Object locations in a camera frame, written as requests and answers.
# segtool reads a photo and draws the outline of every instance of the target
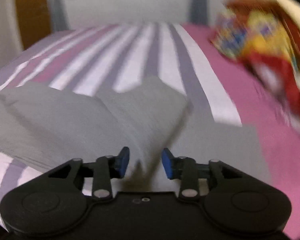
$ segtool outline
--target bedsheet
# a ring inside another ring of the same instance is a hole
[[[210,34],[204,26],[164,23],[56,33],[0,70],[0,90],[32,81],[92,96],[106,87],[125,92],[144,77],[159,76],[186,94],[196,111],[209,109],[215,122],[256,127],[264,167],[255,167],[260,162],[249,153],[233,161],[288,195],[292,214],[285,233],[300,237],[300,138],[262,85],[209,44]],[[39,174],[0,152],[0,199]]]

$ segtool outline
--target wooden panel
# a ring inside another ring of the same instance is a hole
[[[51,33],[47,0],[16,0],[16,11],[24,49]]]

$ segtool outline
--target gray curtain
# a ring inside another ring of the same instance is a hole
[[[192,0],[191,22],[208,25],[208,1]]]
[[[53,32],[68,30],[66,13],[62,0],[48,0],[51,28]]]

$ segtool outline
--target pink stripe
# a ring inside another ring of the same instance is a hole
[[[211,29],[186,25],[184,28],[197,42],[213,71],[234,101],[243,124],[258,131],[263,156],[268,163],[273,185],[292,203],[292,214],[284,229],[291,238],[300,237],[300,137],[284,124],[281,106],[243,66],[224,59],[209,43]]]
[[[109,32],[115,27],[116,25],[108,26],[98,31],[93,36],[79,42],[73,48],[56,57],[49,65],[46,66],[44,71],[37,74],[31,81],[49,84],[81,51],[86,49],[97,39],[101,38],[105,33]]]
[[[45,53],[43,53],[39,57],[36,57],[34,59],[30,59],[28,65],[22,71],[20,71],[20,73],[18,73],[18,75],[6,87],[15,87],[15,86],[17,86],[27,75],[29,75],[40,64],[40,62],[44,58],[49,57],[56,50],[62,48],[65,44],[71,42],[73,39],[76,39],[78,36],[84,35],[89,30],[90,29],[87,29],[84,32],[78,33],[77,35],[73,36],[72,38],[57,44],[56,46],[54,46],[53,48],[47,50]]]

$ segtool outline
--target round joint cover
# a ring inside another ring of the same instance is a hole
[[[42,236],[70,227],[82,217],[86,207],[84,195],[74,185],[49,179],[49,184],[21,186],[7,193],[0,203],[0,214],[13,230]]]
[[[204,199],[208,217],[227,230],[266,234],[282,229],[291,214],[291,203],[279,190],[251,179],[231,179]]]

